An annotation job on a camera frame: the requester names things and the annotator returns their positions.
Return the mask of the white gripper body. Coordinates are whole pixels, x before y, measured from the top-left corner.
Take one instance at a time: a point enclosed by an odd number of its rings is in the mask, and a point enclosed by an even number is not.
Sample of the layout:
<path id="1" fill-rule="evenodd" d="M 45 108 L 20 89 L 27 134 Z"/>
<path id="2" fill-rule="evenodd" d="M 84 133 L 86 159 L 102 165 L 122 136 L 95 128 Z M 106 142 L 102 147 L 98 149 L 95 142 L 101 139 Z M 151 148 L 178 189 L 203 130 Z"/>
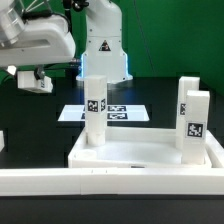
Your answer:
<path id="1" fill-rule="evenodd" d="M 60 15 L 29 20 L 9 47 L 0 47 L 0 67 L 69 62 L 76 50 L 68 23 Z"/>

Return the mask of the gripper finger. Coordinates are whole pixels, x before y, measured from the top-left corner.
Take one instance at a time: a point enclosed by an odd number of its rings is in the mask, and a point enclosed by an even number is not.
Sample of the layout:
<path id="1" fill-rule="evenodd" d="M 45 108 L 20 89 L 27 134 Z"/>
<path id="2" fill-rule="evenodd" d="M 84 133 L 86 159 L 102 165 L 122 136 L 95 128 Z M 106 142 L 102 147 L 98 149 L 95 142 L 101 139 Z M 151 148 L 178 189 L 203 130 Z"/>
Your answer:
<path id="1" fill-rule="evenodd" d="M 14 65 L 9 65 L 6 67 L 6 72 L 11 76 L 15 76 L 17 74 L 17 67 Z"/>
<path id="2" fill-rule="evenodd" d="M 36 80 L 43 80 L 45 78 L 45 70 L 43 65 L 37 65 L 34 69 L 34 77 Z"/>

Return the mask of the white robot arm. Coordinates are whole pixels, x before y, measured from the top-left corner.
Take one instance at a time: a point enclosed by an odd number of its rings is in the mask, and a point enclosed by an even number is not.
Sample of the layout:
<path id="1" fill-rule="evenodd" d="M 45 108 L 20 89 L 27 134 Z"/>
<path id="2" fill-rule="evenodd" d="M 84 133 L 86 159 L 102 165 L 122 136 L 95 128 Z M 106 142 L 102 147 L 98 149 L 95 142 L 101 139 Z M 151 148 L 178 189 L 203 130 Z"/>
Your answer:
<path id="1" fill-rule="evenodd" d="M 120 9 L 107 0 L 93 0 L 87 3 L 86 18 L 86 50 L 78 79 L 104 75 L 112 84 L 130 80 L 127 55 L 121 46 Z M 73 62 L 75 51 L 65 16 L 51 11 L 27 11 L 21 0 L 0 0 L 0 68 L 35 67 L 18 73 L 19 87 L 45 91 L 50 78 L 44 67 Z"/>

